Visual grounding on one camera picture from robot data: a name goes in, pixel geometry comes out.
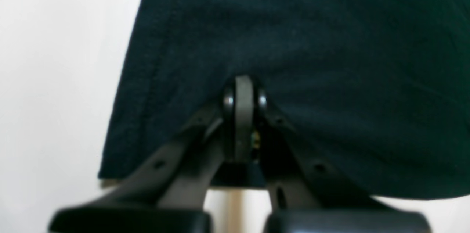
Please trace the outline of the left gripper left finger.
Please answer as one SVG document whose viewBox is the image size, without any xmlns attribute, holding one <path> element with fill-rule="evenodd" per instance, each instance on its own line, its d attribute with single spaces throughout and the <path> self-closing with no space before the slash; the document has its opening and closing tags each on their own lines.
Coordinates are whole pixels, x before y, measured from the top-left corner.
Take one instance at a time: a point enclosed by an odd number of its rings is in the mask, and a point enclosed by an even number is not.
<svg viewBox="0 0 470 233">
<path fill-rule="evenodd" d="M 210 233 L 203 211 L 220 166 L 245 162 L 245 78 L 227 84 L 121 185 L 58 211 L 51 233 Z"/>
</svg>

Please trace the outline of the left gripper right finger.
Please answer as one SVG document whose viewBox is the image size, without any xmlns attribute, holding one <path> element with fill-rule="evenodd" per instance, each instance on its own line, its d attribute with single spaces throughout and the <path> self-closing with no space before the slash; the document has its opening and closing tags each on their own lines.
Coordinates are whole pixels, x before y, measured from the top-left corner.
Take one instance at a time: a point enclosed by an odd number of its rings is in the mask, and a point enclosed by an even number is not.
<svg viewBox="0 0 470 233">
<path fill-rule="evenodd" d="M 272 213 L 265 233 L 430 233 L 418 212 L 373 198 L 311 146 L 257 81 L 245 76 L 245 159 L 265 178 Z"/>
</svg>

